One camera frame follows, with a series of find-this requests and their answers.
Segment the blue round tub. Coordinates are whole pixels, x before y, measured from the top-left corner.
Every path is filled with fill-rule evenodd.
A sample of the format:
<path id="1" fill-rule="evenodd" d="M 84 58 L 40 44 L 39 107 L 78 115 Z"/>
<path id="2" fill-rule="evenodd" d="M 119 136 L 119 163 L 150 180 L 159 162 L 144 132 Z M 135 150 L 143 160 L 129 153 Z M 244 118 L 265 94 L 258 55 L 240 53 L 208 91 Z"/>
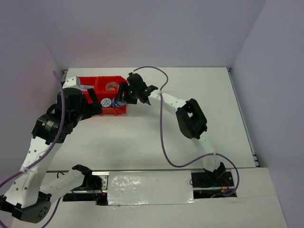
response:
<path id="1" fill-rule="evenodd" d="M 112 107 L 112 100 L 110 98 L 104 98 L 101 100 L 102 107 Z"/>
<path id="2" fill-rule="evenodd" d="M 112 100 L 112 107 L 114 107 L 114 108 L 124 107 L 125 105 L 126 105 L 126 102 L 124 100 L 118 101 L 115 98 Z"/>

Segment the large clear tape roll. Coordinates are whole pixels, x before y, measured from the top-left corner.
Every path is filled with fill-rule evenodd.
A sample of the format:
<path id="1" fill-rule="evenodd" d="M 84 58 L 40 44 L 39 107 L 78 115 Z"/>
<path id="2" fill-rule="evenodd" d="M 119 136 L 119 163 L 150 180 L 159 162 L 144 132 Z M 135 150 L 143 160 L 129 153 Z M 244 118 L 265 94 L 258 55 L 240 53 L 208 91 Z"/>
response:
<path id="1" fill-rule="evenodd" d="M 117 82 L 109 82 L 105 86 L 106 91 L 118 91 L 119 84 Z"/>

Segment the blue highlighter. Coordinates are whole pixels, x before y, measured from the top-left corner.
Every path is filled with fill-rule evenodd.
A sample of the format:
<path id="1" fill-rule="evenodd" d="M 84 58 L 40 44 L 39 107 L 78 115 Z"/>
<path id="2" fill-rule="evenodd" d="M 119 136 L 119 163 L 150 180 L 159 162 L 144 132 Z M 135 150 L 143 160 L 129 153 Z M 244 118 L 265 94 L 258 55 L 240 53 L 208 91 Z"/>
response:
<path id="1" fill-rule="evenodd" d="M 80 85 L 80 89 L 83 91 L 88 90 L 90 88 L 92 88 L 90 85 Z"/>

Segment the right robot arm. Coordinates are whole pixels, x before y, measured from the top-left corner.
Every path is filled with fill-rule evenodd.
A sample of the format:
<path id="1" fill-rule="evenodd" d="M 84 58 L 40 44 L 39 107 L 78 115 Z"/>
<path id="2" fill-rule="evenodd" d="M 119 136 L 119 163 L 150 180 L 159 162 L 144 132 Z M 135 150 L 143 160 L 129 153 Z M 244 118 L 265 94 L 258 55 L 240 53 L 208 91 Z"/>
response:
<path id="1" fill-rule="evenodd" d="M 163 91 L 166 83 L 161 87 L 148 86 L 143 78 L 136 72 L 131 72 L 126 82 L 121 82 L 118 94 L 114 101 L 119 104 L 137 104 L 141 102 L 160 109 L 160 141 L 161 148 L 168 164 L 174 168 L 185 168 L 196 161 L 203 161 L 205 177 L 202 182 L 209 186 L 217 186 L 223 181 L 226 167 L 223 162 L 218 162 L 212 143 L 207 136 L 207 118 L 205 117 L 199 103 L 191 98 L 183 100 L 169 95 Z M 168 157 L 163 135 L 163 112 L 173 114 L 178 123 L 179 130 L 183 136 L 192 140 L 201 156 L 182 165 L 174 164 Z"/>

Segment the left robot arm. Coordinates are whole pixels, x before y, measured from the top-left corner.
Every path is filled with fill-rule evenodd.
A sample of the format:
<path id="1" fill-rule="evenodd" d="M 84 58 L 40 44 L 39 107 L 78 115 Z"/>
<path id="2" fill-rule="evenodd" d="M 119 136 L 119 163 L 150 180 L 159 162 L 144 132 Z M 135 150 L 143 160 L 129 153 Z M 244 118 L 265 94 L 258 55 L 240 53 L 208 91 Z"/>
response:
<path id="1" fill-rule="evenodd" d="M 14 175 L 11 187 L 0 197 L 0 209 L 20 221 L 39 223 L 55 201 L 75 188 L 99 190 L 102 187 L 102 179 L 80 164 L 51 183 L 42 185 L 66 137 L 80 121 L 102 113 L 94 89 L 88 89 L 92 99 L 89 103 L 81 90 L 79 77 L 72 76 L 59 85 L 56 102 L 36 121 L 20 171 Z"/>

